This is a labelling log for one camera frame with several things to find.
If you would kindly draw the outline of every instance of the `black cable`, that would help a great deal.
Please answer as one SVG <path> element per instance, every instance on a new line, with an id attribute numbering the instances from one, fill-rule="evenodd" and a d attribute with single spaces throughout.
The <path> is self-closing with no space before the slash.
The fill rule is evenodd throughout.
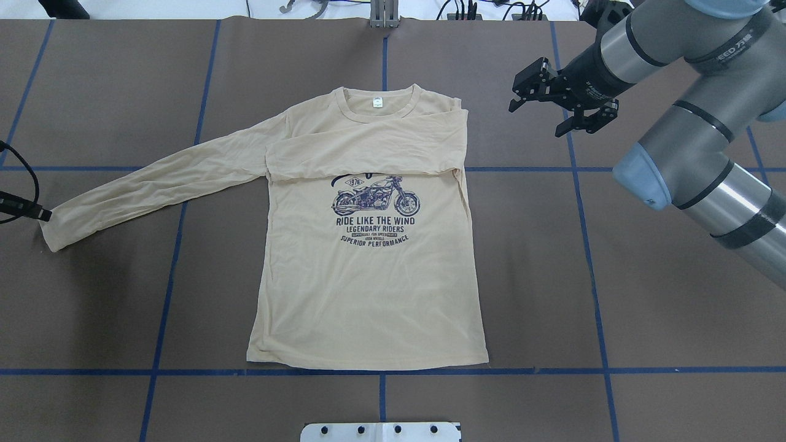
<path id="1" fill-rule="evenodd" d="M 11 147 L 10 145 L 5 144 L 4 142 L 0 142 L 0 152 L 3 149 L 10 150 L 11 153 L 13 153 L 13 155 L 19 160 L 19 162 L 22 163 L 24 168 L 26 168 L 28 172 L 30 172 L 30 176 L 33 177 L 33 186 L 35 186 L 35 196 L 33 197 L 33 201 L 30 204 L 28 204 L 28 206 L 25 209 L 23 209 L 19 215 L 12 216 L 11 218 L 8 219 L 0 220 L 0 224 L 10 223 L 11 221 L 14 221 L 16 219 L 19 219 L 27 215 L 35 207 L 35 205 L 39 203 L 39 194 L 41 191 L 39 187 L 39 177 L 35 176 L 35 172 L 33 172 L 33 168 L 30 167 L 30 164 L 28 164 L 28 162 L 25 161 L 24 158 L 22 158 L 22 156 L 17 152 L 16 149 Z"/>
<path id="2" fill-rule="evenodd" d="M 521 19 L 522 20 L 532 20 L 533 16 L 536 14 L 535 8 L 537 8 L 537 7 L 538 7 L 538 5 L 535 5 L 534 1 L 532 3 L 530 3 L 530 5 L 527 7 L 527 14 L 525 16 L 521 17 Z"/>
<path id="3" fill-rule="evenodd" d="M 437 14 L 436 20 L 439 20 L 439 18 L 442 16 L 442 12 L 445 10 L 448 3 L 450 3 L 450 0 L 445 0 L 445 2 L 443 3 L 443 7 L 439 8 L 439 13 Z"/>
<path id="4" fill-rule="evenodd" d="M 543 20 L 543 6 L 545 6 L 548 2 L 551 2 L 551 0 L 545 0 L 545 2 L 541 3 L 540 5 L 535 5 L 533 0 L 532 4 L 535 6 L 535 8 L 532 12 L 532 20 Z"/>
<path id="5" fill-rule="evenodd" d="M 508 10 L 505 11 L 505 15 L 502 16 L 503 21 L 505 21 L 505 19 L 508 18 L 508 14 L 510 13 L 510 10 L 513 9 L 513 6 L 516 5 L 521 6 L 521 15 L 524 15 L 524 13 L 526 12 L 527 5 L 524 5 L 523 2 L 514 2 L 511 3 L 510 6 L 508 6 Z"/>
<path id="6" fill-rule="evenodd" d="M 325 10 L 328 8 L 329 0 L 314 0 L 314 1 L 315 2 L 319 1 L 319 11 L 311 17 L 306 17 L 306 20 L 316 20 L 319 17 L 322 17 L 322 14 L 324 14 Z"/>

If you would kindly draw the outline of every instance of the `cable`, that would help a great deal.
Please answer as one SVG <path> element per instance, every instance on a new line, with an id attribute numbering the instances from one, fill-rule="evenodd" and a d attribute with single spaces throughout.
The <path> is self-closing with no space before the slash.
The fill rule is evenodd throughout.
<path id="1" fill-rule="evenodd" d="M 0 224 L 10 223 L 13 220 L 19 219 L 25 215 L 27 215 L 36 204 L 39 203 L 39 194 L 40 194 L 40 187 L 39 187 L 39 177 L 35 176 L 35 172 L 33 172 L 33 168 L 30 167 L 27 161 L 22 158 L 22 156 L 17 152 L 16 149 L 11 147 L 10 145 L 5 144 L 4 142 L 0 141 L 0 151 L 3 149 L 8 149 L 13 153 L 13 155 L 19 160 L 20 163 L 30 172 L 30 176 L 33 177 L 33 186 L 35 186 L 35 196 L 33 197 L 33 202 L 31 202 L 26 209 L 24 209 L 19 215 L 12 216 L 8 219 L 0 220 Z"/>
<path id="2" fill-rule="evenodd" d="M 319 17 L 322 17 L 322 14 L 324 14 L 325 10 L 328 8 L 328 3 L 329 3 L 328 0 L 314 0 L 314 1 L 315 2 L 319 1 L 319 11 L 311 17 L 306 17 L 306 20 L 316 20 Z"/>
<path id="3" fill-rule="evenodd" d="M 478 2 L 469 0 L 469 11 L 467 12 L 467 20 L 476 20 L 478 17 Z"/>
<path id="4" fill-rule="evenodd" d="M 505 15 L 502 16 L 502 20 L 503 21 L 505 21 L 505 19 L 508 18 L 508 14 L 510 13 L 510 10 L 513 9 L 513 6 L 516 6 L 516 5 L 521 6 L 521 15 L 524 15 L 524 13 L 527 11 L 527 5 L 524 5 L 523 2 L 511 3 L 510 6 L 508 6 L 508 10 L 505 11 Z"/>
<path id="5" fill-rule="evenodd" d="M 541 3 L 541 5 L 538 6 L 538 8 L 540 8 L 540 10 L 541 10 L 541 15 L 540 15 L 540 18 L 538 18 L 538 20 L 543 20 L 543 6 L 545 6 L 546 3 L 548 3 L 548 2 L 551 2 L 551 0 L 545 0 L 545 2 Z"/>
<path id="6" fill-rule="evenodd" d="M 442 16 L 442 12 L 445 10 L 448 3 L 450 3 L 450 0 L 445 0 L 445 2 L 443 3 L 443 7 L 439 8 L 439 13 L 437 14 L 436 20 L 439 20 L 439 18 Z"/>
<path id="7" fill-rule="evenodd" d="M 286 14 L 289 11 L 292 10 L 292 5 L 294 5 L 294 4 L 295 4 L 295 0 L 289 0 L 287 2 L 286 6 L 282 6 L 282 7 L 278 8 L 278 10 L 281 11 L 282 14 Z"/>
<path id="8" fill-rule="evenodd" d="M 530 20 L 530 18 L 535 14 L 535 8 L 537 7 L 538 5 L 535 5 L 535 2 L 533 0 L 533 2 L 530 3 L 529 6 L 527 6 L 527 13 L 522 15 L 519 20 Z"/>
<path id="9" fill-rule="evenodd" d="M 582 19 L 582 3 L 579 0 L 571 0 L 571 2 L 573 3 L 573 6 L 575 6 L 576 10 L 578 11 L 578 19 L 580 21 Z"/>

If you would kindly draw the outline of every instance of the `shirt neckline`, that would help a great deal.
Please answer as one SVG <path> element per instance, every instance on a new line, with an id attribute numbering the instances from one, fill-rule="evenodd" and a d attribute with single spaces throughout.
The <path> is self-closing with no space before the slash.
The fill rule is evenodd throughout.
<path id="1" fill-rule="evenodd" d="M 339 109 L 341 112 L 346 116 L 348 119 L 357 121 L 358 123 L 373 123 L 374 121 L 380 120 L 391 120 L 395 118 L 403 118 L 413 109 L 415 109 L 415 105 L 417 104 L 418 100 L 421 99 L 421 89 L 420 86 L 417 84 L 413 84 L 406 89 L 399 89 L 399 90 L 386 90 L 386 91 L 377 91 L 377 90 L 359 90 L 359 89 L 349 89 L 347 87 L 340 87 L 333 91 L 333 95 L 336 99 L 336 102 L 339 105 Z M 349 108 L 349 104 L 347 103 L 347 94 L 357 97 L 367 97 L 369 99 L 375 97 L 397 97 L 401 95 L 409 95 L 410 101 L 401 109 L 396 112 L 393 112 L 388 115 L 366 115 L 361 113 L 356 113 L 352 109 Z"/>

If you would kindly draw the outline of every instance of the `shirt sleeve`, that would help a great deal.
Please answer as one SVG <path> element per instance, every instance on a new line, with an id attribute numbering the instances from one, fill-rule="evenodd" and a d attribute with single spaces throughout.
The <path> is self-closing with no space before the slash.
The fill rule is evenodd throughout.
<path id="1" fill-rule="evenodd" d="M 52 210 L 48 223 L 40 222 L 46 244 L 56 252 L 107 227 L 264 176 L 265 150 L 287 138 L 287 126 L 283 112 L 66 201 Z"/>

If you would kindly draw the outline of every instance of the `white mounting plate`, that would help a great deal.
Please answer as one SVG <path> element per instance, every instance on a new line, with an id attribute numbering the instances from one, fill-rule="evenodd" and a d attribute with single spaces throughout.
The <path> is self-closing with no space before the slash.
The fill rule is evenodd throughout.
<path id="1" fill-rule="evenodd" d="M 300 442 L 461 442 L 460 428 L 453 422 L 309 424 Z"/>

